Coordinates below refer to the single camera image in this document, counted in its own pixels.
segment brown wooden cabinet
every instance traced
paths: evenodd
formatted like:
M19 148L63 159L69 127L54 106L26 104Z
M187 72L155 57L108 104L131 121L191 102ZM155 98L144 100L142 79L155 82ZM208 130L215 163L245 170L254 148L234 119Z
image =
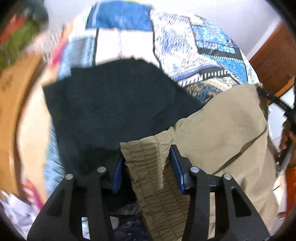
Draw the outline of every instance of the brown wooden cabinet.
M274 33L251 58L251 65L263 87L276 94L296 76L296 42L285 23L280 23Z

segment dark folded garment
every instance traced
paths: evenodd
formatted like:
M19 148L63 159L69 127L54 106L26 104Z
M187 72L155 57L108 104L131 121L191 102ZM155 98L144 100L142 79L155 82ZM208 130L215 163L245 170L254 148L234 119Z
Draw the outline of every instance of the dark folded garment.
M202 104L144 60L118 60L44 87L66 173L86 175L105 166L111 173L119 142L167 130Z

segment silver screw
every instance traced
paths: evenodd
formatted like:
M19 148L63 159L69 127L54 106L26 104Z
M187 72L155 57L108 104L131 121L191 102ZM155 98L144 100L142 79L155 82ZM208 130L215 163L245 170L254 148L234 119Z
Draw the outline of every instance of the silver screw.
M192 168L190 168L190 170L194 173L198 173L200 171L200 169L198 167L192 167Z
M73 175L72 175L72 174L67 174L67 175L66 175L66 179L67 179L67 180L71 180L72 178L73 178Z
M106 171L106 167L99 167L98 168L98 172L105 172Z
M232 178L232 176L230 174L226 173L226 174L224 174L224 178L226 180L230 180Z

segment human hand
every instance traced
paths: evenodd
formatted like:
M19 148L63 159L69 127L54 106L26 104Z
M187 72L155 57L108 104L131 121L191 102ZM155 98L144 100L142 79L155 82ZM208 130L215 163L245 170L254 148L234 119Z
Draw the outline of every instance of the human hand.
M283 132L281 137L281 143L279 145L280 150L285 150L287 148L287 141L290 139L294 146L296 147L296 135L290 131L290 124L288 121L285 121L283 124ZM291 156L291 161L289 163L288 167L295 167L296 166L296 148L293 151L293 154Z

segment patterned bedspread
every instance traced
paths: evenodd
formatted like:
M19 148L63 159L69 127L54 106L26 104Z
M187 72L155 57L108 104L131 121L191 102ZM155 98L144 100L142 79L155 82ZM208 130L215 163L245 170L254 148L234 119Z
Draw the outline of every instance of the patterned bedspread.
M233 86L259 82L235 42L208 20L128 1L96 3L74 19L57 81L72 67L130 57L153 63L205 104ZM65 175L52 125L44 174L49 196Z

